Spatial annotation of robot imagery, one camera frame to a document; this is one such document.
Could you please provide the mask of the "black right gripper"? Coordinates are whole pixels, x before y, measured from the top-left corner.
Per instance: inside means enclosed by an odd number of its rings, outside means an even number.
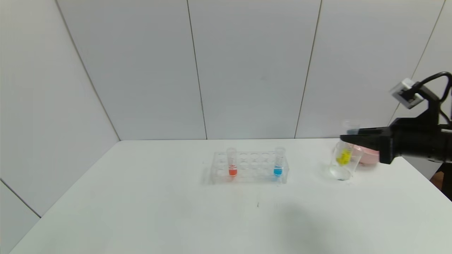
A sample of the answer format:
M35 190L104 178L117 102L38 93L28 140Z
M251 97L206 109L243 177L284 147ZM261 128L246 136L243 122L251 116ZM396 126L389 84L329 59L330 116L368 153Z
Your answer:
M357 134L340 135L345 143L380 151L380 161L390 164L400 156L447 162L447 133L441 129L360 128Z

